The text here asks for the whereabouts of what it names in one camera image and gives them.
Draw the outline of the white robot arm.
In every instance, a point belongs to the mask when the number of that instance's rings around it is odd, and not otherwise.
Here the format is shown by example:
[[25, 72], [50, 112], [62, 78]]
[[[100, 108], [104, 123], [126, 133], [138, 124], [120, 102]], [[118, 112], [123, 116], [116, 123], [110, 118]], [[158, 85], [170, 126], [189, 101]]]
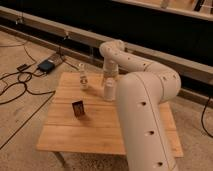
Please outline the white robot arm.
[[116, 86], [116, 107], [130, 171], [179, 171], [160, 116], [159, 105], [177, 96], [179, 74], [157, 61], [125, 51], [121, 40], [104, 42], [103, 75], [128, 73]]

